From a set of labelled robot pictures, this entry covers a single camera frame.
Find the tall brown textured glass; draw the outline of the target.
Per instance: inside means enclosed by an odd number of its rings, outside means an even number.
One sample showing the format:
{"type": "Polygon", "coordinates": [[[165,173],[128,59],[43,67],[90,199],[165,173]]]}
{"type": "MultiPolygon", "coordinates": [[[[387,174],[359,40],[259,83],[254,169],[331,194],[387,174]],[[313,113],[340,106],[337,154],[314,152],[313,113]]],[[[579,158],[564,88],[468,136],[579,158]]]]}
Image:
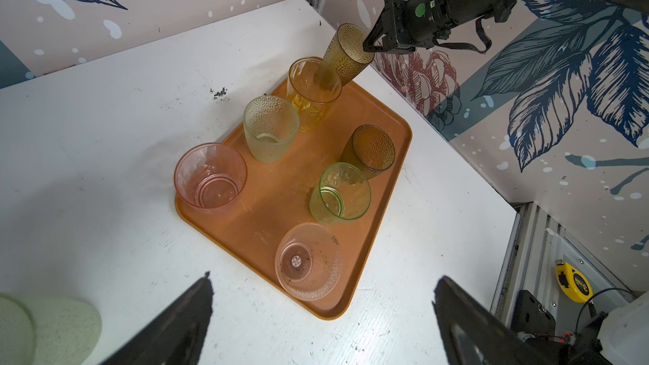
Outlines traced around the tall brown textured glass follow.
{"type": "Polygon", "coordinates": [[[375,55],[363,50],[365,32],[356,25],[340,25],[324,54],[323,61],[337,72],[345,86],[372,64],[375,55]]]}

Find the tall pale green glass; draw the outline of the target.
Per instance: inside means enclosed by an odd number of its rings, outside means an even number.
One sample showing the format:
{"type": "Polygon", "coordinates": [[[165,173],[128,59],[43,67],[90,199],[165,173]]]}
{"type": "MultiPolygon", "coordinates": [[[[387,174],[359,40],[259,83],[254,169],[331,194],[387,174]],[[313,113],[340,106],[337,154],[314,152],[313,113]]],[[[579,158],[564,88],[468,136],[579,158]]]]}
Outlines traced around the tall pale green glass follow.
{"type": "Polygon", "coordinates": [[[70,297],[1,295],[2,364],[81,364],[94,351],[101,316],[70,297]]]}

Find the brown plastic tray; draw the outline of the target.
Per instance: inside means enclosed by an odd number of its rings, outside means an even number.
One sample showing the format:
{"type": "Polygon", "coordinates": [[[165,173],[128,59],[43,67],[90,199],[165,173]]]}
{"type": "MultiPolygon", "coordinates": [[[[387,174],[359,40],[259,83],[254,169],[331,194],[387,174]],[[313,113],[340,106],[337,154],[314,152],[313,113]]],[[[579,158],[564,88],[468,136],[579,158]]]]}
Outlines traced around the brown plastic tray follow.
{"type": "Polygon", "coordinates": [[[265,164],[255,160],[239,123],[223,143],[238,151],[246,162],[248,177],[242,192],[215,210],[194,208],[176,197],[177,214],[243,265],[279,287],[274,259],[281,239],[294,226],[312,221],[309,200],[315,184],[324,170],[340,159],[353,131],[365,123],[382,128],[390,136],[395,145],[395,162],[368,182],[372,191],[368,212],[356,221],[333,227],[342,253],[339,282],[325,297],[302,304],[319,319],[337,319],[353,299],[412,141],[408,122],[356,82],[343,87],[321,124],[309,133],[299,133],[278,162],[265,164]]]}

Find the yellow tape measure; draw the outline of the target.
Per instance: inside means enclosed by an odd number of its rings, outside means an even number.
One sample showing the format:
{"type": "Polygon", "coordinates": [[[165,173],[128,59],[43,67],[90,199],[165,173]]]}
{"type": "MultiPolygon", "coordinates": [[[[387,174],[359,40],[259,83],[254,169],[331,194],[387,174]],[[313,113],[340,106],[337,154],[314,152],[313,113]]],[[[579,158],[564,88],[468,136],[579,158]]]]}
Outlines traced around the yellow tape measure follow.
{"type": "Polygon", "coordinates": [[[564,260],[556,260],[555,273],[559,289],[573,302],[585,303],[593,296],[593,289],[584,275],[564,260]]]}

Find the pale green textured glass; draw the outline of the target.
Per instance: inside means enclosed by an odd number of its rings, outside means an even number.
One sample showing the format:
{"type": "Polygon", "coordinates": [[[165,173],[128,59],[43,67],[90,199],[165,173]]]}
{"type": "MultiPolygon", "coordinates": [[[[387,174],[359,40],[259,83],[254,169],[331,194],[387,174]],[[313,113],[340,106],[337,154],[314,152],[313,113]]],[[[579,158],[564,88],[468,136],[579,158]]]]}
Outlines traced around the pale green textured glass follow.
{"type": "Polygon", "coordinates": [[[280,160],[299,131],[299,115],[293,105],[278,96],[259,96],[250,101],[243,114],[248,148],[262,163],[280,160]]]}

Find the yellow clear glass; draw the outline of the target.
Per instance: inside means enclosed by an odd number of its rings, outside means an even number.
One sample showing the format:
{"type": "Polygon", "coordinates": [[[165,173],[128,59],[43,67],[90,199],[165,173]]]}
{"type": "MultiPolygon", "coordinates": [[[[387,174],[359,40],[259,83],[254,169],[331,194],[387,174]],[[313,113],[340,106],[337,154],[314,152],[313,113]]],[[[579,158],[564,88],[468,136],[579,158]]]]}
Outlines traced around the yellow clear glass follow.
{"type": "Polygon", "coordinates": [[[342,83],[336,71],[320,57],[295,61],[287,75],[286,99],[299,116],[299,130],[314,130],[341,95],[342,83]]]}

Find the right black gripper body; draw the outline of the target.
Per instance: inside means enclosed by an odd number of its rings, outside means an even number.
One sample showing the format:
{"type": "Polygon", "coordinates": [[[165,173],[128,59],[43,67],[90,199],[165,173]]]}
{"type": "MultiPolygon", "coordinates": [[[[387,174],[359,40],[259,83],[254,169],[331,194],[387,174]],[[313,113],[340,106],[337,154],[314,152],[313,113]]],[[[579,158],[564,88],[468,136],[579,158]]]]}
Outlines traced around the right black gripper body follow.
{"type": "Polygon", "coordinates": [[[448,39],[451,29],[439,15],[434,0],[385,0],[381,15],[382,52],[405,54],[417,48],[431,48],[435,41],[448,39]]]}

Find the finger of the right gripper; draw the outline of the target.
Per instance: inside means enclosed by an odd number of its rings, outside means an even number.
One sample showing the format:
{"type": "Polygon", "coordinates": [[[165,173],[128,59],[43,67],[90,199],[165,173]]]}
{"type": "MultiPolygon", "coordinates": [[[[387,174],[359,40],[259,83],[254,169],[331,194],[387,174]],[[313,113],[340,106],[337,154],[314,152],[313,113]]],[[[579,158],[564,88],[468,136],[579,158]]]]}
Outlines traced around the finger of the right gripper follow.
{"type": "Polygon", "coordinates": [[[399,47],[396,33],[394,7],[385,5],[378,20],[363,42],[365,52],[395,52],[399,47]]]}

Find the short brown textured glass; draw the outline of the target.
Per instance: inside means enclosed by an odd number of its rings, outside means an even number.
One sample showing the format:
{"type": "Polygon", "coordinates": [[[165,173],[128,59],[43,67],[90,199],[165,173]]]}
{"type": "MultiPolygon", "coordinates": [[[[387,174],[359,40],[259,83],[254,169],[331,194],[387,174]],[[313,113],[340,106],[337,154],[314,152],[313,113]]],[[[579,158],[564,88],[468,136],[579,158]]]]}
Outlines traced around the short brown textured glass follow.
{"type": "Polygon", "coordinates": [[[340,162],[355,166],[366,179],[372,179],[391,168],[395,157],[395,146],[390,136],[375,125],[364,124],[354,130],[340,162]]]}

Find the bright green clear glass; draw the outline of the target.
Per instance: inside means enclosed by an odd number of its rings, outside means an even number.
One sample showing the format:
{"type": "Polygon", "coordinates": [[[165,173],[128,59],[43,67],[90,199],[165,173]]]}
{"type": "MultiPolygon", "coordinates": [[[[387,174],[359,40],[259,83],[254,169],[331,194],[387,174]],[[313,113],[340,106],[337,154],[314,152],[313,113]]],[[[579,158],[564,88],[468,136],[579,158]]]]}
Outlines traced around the bright green clear glass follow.
{"type": "Polygon", "coordinates": [[[369,210],[372,191],[365,175],[355,166],[336,162],[324,170],[314,186],[309,210],[323,225],[356,221],[369,210]]]}

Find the pink textured glass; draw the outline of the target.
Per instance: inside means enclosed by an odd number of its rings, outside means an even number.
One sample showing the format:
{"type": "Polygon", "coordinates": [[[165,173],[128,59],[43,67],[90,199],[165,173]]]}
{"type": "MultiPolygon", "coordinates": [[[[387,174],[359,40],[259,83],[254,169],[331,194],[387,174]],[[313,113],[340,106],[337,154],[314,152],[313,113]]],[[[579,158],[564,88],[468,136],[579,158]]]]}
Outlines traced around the pink textured glass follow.
{"type": "Polygon", "coordinates": [[[341,279],[341,245],[329,228],[301,223],[282,239],[275,254],[275,273],[292,297],[306,302],[319,300],[341,279]]]}

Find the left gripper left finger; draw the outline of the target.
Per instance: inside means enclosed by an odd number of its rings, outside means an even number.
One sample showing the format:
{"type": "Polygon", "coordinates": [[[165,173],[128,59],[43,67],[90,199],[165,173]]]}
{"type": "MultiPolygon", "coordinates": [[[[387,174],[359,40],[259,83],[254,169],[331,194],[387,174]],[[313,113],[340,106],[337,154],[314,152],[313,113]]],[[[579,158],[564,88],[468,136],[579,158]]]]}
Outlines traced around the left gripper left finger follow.
{"type": "Polygon", "coordinates": [[[210,274],[205,273],[104,363],[198,363],[211,321],[213,296],[210,274]]]}

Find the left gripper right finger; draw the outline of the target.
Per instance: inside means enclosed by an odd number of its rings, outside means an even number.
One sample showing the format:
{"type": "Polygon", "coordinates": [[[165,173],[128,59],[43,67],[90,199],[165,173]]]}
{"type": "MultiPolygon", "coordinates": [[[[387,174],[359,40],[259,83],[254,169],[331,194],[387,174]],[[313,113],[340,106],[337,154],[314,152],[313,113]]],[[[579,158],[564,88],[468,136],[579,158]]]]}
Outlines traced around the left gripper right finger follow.
{"type": "Polygon", "coordinates": [[[434,312],[450,364],[549,364],[538,351],[443,276],[434,289],[434,312]]]}

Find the pink ribbed clear glass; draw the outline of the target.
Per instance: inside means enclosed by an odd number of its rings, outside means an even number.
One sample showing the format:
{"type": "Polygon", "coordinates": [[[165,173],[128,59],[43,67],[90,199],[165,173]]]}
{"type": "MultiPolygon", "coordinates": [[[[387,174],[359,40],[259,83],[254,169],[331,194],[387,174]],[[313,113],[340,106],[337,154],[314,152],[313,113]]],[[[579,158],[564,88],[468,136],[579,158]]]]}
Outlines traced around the pink ribbed clear glass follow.
{"type": "Polygon", "coordinates": [[[203,213],[230,206],[243,192],[247,179],[248,167],[243,156],[220,143],[205,143],[188,150],[173,175],[177,197],[203,213]]]}

